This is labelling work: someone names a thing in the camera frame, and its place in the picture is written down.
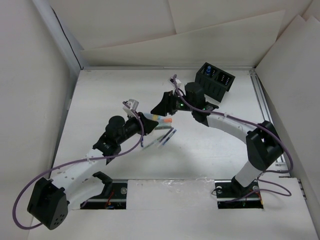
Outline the blue spray bottle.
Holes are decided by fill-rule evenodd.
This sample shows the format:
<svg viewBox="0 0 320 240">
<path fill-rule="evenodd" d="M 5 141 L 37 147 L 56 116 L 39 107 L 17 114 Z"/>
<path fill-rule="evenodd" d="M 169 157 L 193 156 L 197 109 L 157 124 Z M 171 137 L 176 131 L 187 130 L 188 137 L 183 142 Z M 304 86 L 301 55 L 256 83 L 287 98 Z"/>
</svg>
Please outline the blue spray bottle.
<svg viewBox="0 0 320 240">
<path fill-rule="evenodd" d="M 211 68 L 211 66 L 208 66 L 208 67 L 206 68 L 204 74 L 205 74 L 206 76 L 211 76 L 211 72 L 212 72 L 212 68 Z"/>
</svg>

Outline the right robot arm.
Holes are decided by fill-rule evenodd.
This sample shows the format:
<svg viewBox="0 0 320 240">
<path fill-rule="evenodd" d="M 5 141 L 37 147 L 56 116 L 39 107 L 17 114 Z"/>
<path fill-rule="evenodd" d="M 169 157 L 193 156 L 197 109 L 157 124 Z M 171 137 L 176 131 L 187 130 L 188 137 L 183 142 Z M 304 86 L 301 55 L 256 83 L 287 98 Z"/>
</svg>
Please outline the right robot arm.
<svg viewBox="0 0 320 240">
<path fill-rule="evenodd" d="M 279 137 L 274 126 L 264 121 L 259 127 L 254 127 L 226 115 L 211 114 L 218 106 L 206 101 L 205 92 L 198 83 L 189 82 L 184 89 L 182 96 L 178 95 L 178 89 L 164 92 L 160 103 L 150 113 L 165 117 L 177 111 L 188 111 L 197 122 L 221 130 L 245 143 L 248 160 L 231 179 L 228 187 L 235 196 L 243 197 L 249 192 L 249 185 L 284 153 L 274 138 Z"/>
</svg>

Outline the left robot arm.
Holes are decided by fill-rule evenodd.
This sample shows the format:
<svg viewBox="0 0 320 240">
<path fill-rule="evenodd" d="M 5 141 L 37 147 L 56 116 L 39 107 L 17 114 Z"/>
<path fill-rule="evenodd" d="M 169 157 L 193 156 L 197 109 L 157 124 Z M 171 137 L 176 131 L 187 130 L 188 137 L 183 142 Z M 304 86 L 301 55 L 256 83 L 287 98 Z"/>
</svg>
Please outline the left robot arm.
<svg viewBox="0 0 320 240">
<path fill-rule="evenodd" d="M 141 112 L 127 120 L 118 115 L 111 117 L 104 133 L 83 160 L 76 160 L 50 179 L 41 177 L 35 182 L 27 211 L 49 230 L 54 230 L 73 206 L 96 195 L 107 198 L 113 180 L 102 173 L 102 168 L 123 155 L 122 143 L 134 135 L 150 134 L 158 124 Z"/>
</svg>

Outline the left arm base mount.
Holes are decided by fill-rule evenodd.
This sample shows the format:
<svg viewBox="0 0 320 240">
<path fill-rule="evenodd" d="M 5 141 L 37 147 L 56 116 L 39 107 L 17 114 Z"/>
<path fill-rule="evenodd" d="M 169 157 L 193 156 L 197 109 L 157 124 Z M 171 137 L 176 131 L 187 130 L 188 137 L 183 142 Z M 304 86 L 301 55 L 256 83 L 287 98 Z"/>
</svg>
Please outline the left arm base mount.
<svg viewBox="0 0 320 240">
<path fill-rule="evenodd" d="M 80 205 L 81 210 L 125 210 L 127 208 L 128 180 L 113 180 L 99 171 L 93 174 L 103 184 L 98 195 Z"/>
</svg>

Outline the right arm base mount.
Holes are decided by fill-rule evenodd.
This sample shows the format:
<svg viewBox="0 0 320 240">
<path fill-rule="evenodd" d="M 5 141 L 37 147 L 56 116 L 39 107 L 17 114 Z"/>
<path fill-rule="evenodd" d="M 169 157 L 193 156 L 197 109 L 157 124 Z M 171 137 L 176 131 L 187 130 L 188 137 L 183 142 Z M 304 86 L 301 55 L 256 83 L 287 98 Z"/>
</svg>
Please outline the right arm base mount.
<svg viewBox="0 0 320 240">
<path fill-rule="evenodd" d="M 264 208 L 256 180 L 247 187 L 242 187 L 233 179 L 215 180 L 211 194 L 216 196 L 217 207 L 220 210 Z"/>
</svg>

